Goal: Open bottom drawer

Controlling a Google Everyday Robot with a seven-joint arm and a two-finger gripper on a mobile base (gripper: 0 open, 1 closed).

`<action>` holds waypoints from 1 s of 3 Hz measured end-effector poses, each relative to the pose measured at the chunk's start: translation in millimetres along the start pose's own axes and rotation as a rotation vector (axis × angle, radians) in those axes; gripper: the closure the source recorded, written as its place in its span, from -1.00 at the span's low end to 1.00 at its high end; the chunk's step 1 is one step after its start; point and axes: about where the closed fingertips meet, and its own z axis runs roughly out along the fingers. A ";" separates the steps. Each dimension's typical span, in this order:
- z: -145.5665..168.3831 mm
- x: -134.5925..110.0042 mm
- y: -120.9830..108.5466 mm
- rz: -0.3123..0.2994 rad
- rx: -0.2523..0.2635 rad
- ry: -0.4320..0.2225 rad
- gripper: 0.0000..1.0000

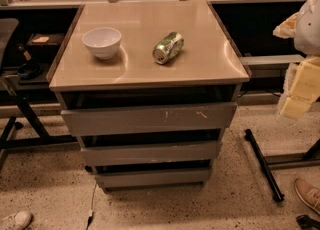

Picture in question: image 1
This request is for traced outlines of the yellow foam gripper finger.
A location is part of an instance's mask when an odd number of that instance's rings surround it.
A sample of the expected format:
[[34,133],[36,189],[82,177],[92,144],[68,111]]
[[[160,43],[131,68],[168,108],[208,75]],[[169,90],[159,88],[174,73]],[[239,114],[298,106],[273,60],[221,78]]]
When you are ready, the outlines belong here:
[[279,113],[295,119],[302,117],[320,97],[320,57],[290,63],[279,100]]

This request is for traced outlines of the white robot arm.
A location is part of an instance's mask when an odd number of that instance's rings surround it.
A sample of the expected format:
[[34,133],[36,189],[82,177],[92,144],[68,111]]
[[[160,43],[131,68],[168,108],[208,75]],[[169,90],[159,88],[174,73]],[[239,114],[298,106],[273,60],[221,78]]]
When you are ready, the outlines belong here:
[[306,55],[298,65],[289,65],[279,101],[282,116],[299,118],[320,97],[320,0],[307,0],[273,30],[273,35],[293,38],[295,49]]

